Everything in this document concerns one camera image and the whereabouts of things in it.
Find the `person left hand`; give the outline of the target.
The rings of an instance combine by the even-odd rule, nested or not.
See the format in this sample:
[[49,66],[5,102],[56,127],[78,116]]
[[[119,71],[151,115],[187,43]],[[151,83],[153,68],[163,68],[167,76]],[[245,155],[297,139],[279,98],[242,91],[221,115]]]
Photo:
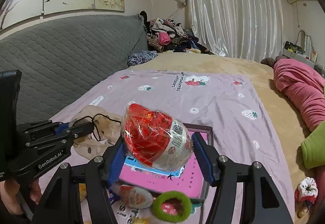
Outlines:
[[[42,196],[39,180],[36,180],[30,184],[29,188],[31,200],[38,204]],[[6,209],[12,215],[23,214],[22,207],[20,206],[18,198],[16,197],[19,189],[20,185],[14,179],[1,182],[1,200]]]

